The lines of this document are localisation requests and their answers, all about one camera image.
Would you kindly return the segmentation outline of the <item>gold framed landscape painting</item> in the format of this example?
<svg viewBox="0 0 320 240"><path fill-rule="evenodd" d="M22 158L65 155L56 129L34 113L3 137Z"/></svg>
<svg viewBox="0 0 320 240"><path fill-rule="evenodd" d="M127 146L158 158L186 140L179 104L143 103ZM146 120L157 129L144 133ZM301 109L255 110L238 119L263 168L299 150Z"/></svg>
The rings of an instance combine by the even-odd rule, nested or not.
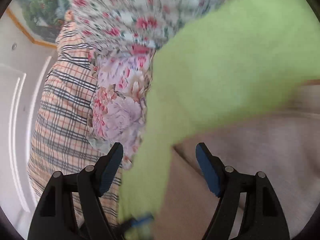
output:
<svg viewBox="0 0 320 240"><path fill-rule="evenodd" d="M6 13L29 41L55 47L68 9L68 0L12 0Z"/></svg>

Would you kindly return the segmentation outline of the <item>white pink floral quilt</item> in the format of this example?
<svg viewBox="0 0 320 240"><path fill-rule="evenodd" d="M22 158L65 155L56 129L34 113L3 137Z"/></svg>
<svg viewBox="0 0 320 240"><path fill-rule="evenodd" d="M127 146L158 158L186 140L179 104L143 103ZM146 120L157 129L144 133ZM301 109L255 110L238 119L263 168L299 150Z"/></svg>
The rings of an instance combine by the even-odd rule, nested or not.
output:
<svg viewBox="0 0 320 240"><path fill-rule="evenodd" d="M227 0L69 0L92 55L140 54L164 46L186 24Z"/></svg>

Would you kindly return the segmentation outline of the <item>purple pink floral pillow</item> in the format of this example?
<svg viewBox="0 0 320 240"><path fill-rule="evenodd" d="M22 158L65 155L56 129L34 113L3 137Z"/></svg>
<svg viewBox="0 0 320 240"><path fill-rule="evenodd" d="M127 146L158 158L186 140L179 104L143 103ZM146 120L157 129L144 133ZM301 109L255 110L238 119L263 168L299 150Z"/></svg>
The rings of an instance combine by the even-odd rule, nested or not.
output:
<svg viewBox="0 0 320 240"><path fill-rule="evenodd" d="M88 55L97 88L87 120L89 143L107 153L112 145L123 146L122 167L129 170L140 147L146 125L146 95L152 81L155 52L91 50Z"/></svg>

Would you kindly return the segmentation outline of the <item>beige knitted sweater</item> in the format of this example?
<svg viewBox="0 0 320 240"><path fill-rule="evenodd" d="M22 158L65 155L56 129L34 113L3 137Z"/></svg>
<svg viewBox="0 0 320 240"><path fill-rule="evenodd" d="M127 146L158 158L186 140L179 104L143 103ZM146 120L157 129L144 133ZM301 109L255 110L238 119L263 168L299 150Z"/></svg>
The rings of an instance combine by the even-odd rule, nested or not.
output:
<svg viewBox="0 0 320 240"><path fill-rule="evenodd" d="M179 142L154 239L319 239L319 81Z"/></svg>

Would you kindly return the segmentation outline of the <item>plaid checked blanket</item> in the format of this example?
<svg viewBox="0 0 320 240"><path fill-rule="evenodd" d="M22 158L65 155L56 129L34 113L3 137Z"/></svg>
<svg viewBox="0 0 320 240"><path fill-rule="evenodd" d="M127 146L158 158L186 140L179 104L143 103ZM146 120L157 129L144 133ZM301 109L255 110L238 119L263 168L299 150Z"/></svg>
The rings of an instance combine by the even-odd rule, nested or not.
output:
<svg viewBox="0 0 320 240"><path fill-rule="evenodd" d="M78 173L102 155L86 138L97 82L89 66L89 47L78 33L71 11L65 14L56 46L57 60L44 82L28 161L36 200L53 172Z"/></svg>

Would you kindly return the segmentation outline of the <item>light green bed sheet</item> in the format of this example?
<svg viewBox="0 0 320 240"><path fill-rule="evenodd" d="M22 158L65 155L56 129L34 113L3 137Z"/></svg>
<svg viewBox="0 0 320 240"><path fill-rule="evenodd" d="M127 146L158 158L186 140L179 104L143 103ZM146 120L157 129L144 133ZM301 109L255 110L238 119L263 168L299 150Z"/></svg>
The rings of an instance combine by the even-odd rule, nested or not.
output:
<svg viewBox="0 0 320 240"><path fill-rule="evenodd" d="M291 237L319 204L319 21L306 0L230 0L155 55L146 132L120 188L129 239L201 239L218 204L195 157L263 171Z"/></svg>

